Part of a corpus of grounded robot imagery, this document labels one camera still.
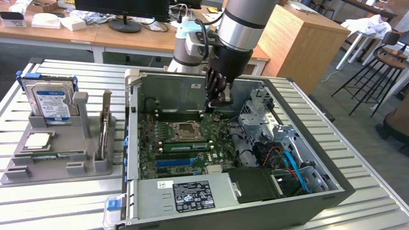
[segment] wooden cabinet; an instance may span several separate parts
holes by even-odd
[[[348,34],[323,15],[277,5],[259,41],[271,58],[263,75],[292,78],[311,94]]]

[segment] monitor stand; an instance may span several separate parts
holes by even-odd
[[[127,16],[123,20],[113,19],[108,25],[113,30],[123,33],[136,33],[141,30],[141,26],[135,21],[127,21]]]

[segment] power supply label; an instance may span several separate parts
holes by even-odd
[[[44,117],[51,121],[67,121],[70,109],[64,103],[66,93],[63,91],[38,91],[36,93]]]
[[[173,194],[179,213],[216,207],[209,181],[173,184]]]

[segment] hard drive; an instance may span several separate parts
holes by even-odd
[[[32,116],[44,116],[51,125],[71,123],[71,117],[79,116],[79,107],[72,99],[78,78],[26,76],[22,84],[31,103]]]

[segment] gray parts holder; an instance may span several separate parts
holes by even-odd
[[[80,116],[71,125],[50,126],[43,116],[30,116],[22,140],[2,177],[2,184],[27,183],[102,176],[112,173],[116,118],[111,116],[108,149],[104,160],[96,160],[100,139],[100,117],[87,116],[88,93],[75,92]],[[27,147],[32,134],[50,134],[47,144]]]

